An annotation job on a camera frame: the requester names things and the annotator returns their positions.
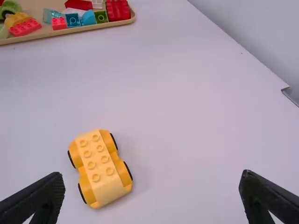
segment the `plastic toy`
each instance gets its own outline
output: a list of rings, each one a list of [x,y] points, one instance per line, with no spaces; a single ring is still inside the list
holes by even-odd
[[[108,17],[106,11],[94,12],[95,20],[97,23],[108,22]]]
[[[131,11],[127,0],[107,0],[106,8],[109,22],[128,20],[131,18]]]
[[[8,35],[9,35],[8,28],[6,26],[4,26],[3,24],[1,24],[0,25],[0,40],[8,38]]]
[[[87,25],[94,25],[94,24],[97,24],[97,22],[95,20],[93,10],[90,9],[83,14],[81,25],[87,26]]]
[[[60,16],[59,18],[52,18],[52,27],[53,30],[59,30],[59,29],[66,29],[67,24],[65,21],[65,18],[63,16]]]
[[[102,9],[103,8],[103,0],[91,0],[93,8]]]
[[[102,207],[131,191],[132,175],[117,154],[114,137],[107,130],[93,130],[69,146],[69,158],[79,172],[79,191],[92,208]]]
[[[20,24],[24,21],[27,21],[29,19],[32,19],[32,16],[27,15],[26,13],[16,13],[16,14],[10,14],[6,20],[4,21],[4,24],[8,27],[11,28],[17,24]]]
[[[10,14],[21,12],[22,7],[13,0],[0,0],[0,20],[5,20]]]
[[[80,27],[81,22],[78,13],[65,14],[67,28]]]
[[[68,0],[64,5],[66,8],[77,8],[82,10],[89,10],[93,8],[93,5],[90,1],[84,0]]]
[[[60,16],[63,16],[60,12],[56,10],[52,10],[49,8],[43,9],[43,22],[52,24],[52,17],[59,18]]]
[[[77,9],[77,8],[66,8],[64,11],[62,11],[62,14],[71,14],[71,13],[78,13],[79,17],[82,17],[83,14],[87,12],[86,10]]]
[[[9,28],[9,32],[15,36],[24,36],[40,28],[42,28],[40,23],[38,23],[35,19],[30,19]]]

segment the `red lego brick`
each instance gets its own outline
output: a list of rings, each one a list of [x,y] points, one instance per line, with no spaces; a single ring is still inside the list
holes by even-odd
[[[29,19],[20,24],[12,26],[9,28],[9,31],[15,36],[24,36],[40,28],[42,28],[40,23],[38,23],[35,19]]]
[[[63,16],[60,16],[59,18],[52,18],[52,27],[53,30],[59,30],[59,29],[66,29],[67,24],[65,21],[65,18]]]
[[[68,0],[64,5],[66,8],[76,8],[82,10],[89,10],[93,8],[93,4],[91,1],[84,0]]]
[[[127,0],[107,0],[106,8],[109,22],[131,19],[131,11]]]

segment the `blue lego brick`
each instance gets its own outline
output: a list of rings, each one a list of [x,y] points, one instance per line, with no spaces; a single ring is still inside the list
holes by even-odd
[[[81,22],[78,13],[65,14],[67,28],[80,27]]]
[[[86,11],[82,16],[82,26],[97,24],[93,10]]]
[[[49,9],[49,8],[44,8],[43,9],[43,22],[51,24],[52,23],[52,17],[59,18],[60,16],[63,16],[60,12]]]

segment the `green lego brick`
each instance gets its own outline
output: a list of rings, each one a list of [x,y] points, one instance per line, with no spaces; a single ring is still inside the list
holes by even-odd
[[[106,11],[94,12],[95,20],[97,23],[108,22],[108,17]]]
[[[5,25],[0,24],[0,40],[8,38],[9,31]]]

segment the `white wall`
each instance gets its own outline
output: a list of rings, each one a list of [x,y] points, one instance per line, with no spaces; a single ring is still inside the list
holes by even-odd
[[[299,96],[298,0],[189,0]]]

